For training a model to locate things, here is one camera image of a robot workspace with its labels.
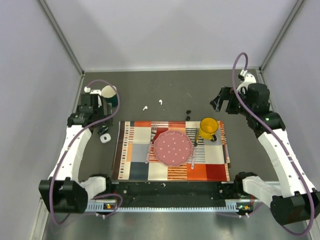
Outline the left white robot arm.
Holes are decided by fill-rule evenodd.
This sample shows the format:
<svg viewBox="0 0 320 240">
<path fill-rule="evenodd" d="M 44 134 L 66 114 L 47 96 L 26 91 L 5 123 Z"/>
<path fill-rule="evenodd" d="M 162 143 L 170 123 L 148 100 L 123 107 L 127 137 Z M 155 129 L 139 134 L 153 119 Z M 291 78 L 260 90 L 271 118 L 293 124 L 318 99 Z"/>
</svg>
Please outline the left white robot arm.
<svg viewBox="0 0 320 240">
<path fill-rule="evenodd" d="M 80 165 L 87 143 L 94 131 L 100 142 L 111 141 L 108 133 L 112 120 L 108 119 L 100 90 L 83 93 L 80 102 L 67 119 L 66 136 L 58 161 L 47 180 L 41 180 L 38 186 L 41 198 L 49 212 L 82 214 L 88 202 L 95 196 L 109 198 L 114 191 L 107 176 L 96 174 L 81 182 Z"/>
</svg>

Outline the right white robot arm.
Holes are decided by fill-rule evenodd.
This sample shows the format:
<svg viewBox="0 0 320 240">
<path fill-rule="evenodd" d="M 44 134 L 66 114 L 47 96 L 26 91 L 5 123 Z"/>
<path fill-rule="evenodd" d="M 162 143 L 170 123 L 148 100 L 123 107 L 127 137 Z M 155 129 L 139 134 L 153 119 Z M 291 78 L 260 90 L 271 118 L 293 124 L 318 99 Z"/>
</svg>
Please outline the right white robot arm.
<svg viewBox="0 0 320 240">
<path fill-rule="evenodd" d="M 289 143 L 280 115 L 270 109 L 270 91 L 262 83 L 242 86 L 239 91 L 223 86 L 210 102 L 220 111 L 227 101 L 228 114 L 245 116 L 248 126 L 266 151 L 280 187 L 275 187 L 253 172 L 240 172 L 233 192 L 239 198 L 253 195 L 269 207 L 282 226 L 302 221 L 312 222 L 320 213 L 320 192 L 307 178 Z"/>
</svg>

